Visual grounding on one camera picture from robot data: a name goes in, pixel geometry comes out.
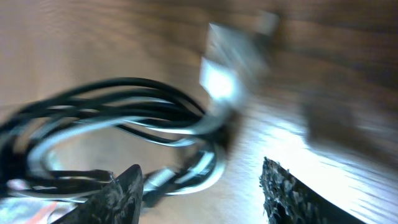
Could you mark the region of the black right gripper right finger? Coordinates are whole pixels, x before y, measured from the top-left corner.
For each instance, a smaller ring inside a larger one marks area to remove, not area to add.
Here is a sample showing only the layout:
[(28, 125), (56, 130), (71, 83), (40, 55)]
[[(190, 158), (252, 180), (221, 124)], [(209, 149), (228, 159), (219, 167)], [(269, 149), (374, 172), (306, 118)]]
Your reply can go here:
[(267, 157), (259, 181), (265, 196), (264, 210), (271, 224), (363, 224)]

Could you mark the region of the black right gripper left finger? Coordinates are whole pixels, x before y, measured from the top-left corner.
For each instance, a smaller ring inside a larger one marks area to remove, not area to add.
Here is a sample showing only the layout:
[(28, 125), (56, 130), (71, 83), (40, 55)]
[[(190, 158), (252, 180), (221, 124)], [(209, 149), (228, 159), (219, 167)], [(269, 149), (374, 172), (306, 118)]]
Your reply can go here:
[(134, 164), (55, 224), (138, 224), (143, 194), (141, 167)]

